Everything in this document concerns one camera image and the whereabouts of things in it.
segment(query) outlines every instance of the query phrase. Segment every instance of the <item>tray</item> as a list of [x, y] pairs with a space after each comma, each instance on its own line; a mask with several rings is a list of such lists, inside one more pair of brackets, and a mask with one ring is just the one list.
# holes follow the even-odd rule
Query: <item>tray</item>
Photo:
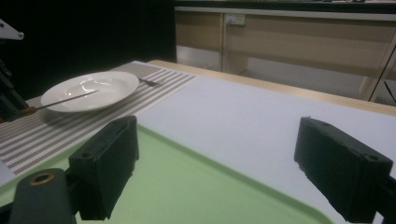
[[[105, 223], [332, 223], [315, 208], [144, 127], [138, 129], [140, 160]], [[66, 158], [81, 144], [35, 170], [67, 168]], [[0, 204], [12, 201], [16, 181], [0, 188]]]

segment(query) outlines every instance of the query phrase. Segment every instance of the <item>placemat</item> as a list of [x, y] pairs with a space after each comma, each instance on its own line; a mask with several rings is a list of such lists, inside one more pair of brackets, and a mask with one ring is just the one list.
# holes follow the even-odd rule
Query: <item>placemat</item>
[[[137, 77], [154, 81], [164, 77], [166, 80], [156, 87], [149, 87], [141, 82], [129, 97], [102, 110], [59, 113], [43, 109], [32, 116], [1, 124], [0, 163], [15, 175], [23, 174], [40, 162], [98, 132], [111, 120], [139, 115], [195, 78], [191, 74], [141, 62], [127, 63], [112, 70], [130, 72]], [[40, 106], [40, 97], [27, 103]]]

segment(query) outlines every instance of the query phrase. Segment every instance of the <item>plate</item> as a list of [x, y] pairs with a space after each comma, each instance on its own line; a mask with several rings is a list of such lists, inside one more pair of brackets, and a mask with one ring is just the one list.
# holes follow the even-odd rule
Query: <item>plate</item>
[[138, 78], [126, 72], [100, 72], [74, 77], [47, 90], [41, 97], [42, 105], [49, 105], [91, 91], [98, 91], [75, 100], [53, 105], [57, 112], [86, 112], [114, 105], [133, 93]]

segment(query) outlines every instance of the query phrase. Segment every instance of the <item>knife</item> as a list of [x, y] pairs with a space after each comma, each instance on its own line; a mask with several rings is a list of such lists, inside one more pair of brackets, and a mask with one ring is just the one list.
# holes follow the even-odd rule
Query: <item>knife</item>
[[87, 92], [87, 93], [84, 93], [84, 94], [81, 94], [81, 95], [78, 95], [78, 96], [73, 96], [73, 97], [67, 98], [67, 99], [62, 100], [62, 101], [51, 103], [49, 105], [42, 105], [40, 107], [29, 106], [26, 109], [21, 110], [21, 115], [23, 117], [26, 117], [26, 116], [29, 116], [29, 115], [33, 115], [39, 109], [44, 109], [44, 108], [47, 108], [47, 107], [50, 107], [50, 106], [53, 106], [53, 105], [58, 105], [58, 104], [61, 104], [61, 103], [67, 102], [67, 101], [75, 100], [77, 98], [93, 94], [93, 93], [95, 93], [97, 91], [90, 91], [90, 92]]

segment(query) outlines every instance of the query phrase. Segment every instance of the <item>utensil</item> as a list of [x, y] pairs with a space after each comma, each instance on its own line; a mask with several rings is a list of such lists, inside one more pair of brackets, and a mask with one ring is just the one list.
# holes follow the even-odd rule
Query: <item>utensil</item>
[[138, 77], [139, 81], [142, 81], [144, 83], [146, 83], [146, 85], [150, 86], [150, 87], [155, 87], [158, 86], [160, 84], [162, 84], [166, 78], [161, 79], [160, 81], [150, 81], [150, 80], [145, 80], [143, 78]]
[[58, 105], [58, 104], [61, 104], [61, 103], [67, 102], [67, 101], [76, 100], [77, 98], [93, 94], [93, 93], [95, 93], [97, 91], [90, 91], [90, 92], [87, 92], [87, 93], [84, 93], [84, 94], [81, 94], [81, 95], [78, 95], [78, 96], [73, 96], [73, 97], [67, 98], [67, 99], [62, 100], [62, 101], [54, 102], [54, 103], [49, 104], [49, 105], [42, 105], [42, 106], [39, 106], [39, 107], [29, 106], [26, 109], [21, 110], [21, 114], [22, 114], [23, 117], [26, 117], [26, 116], [29, 116], [29, 115], [33, 115], [37, 110], [44, 109], [44, 108], [50, 107], [52, 105]]

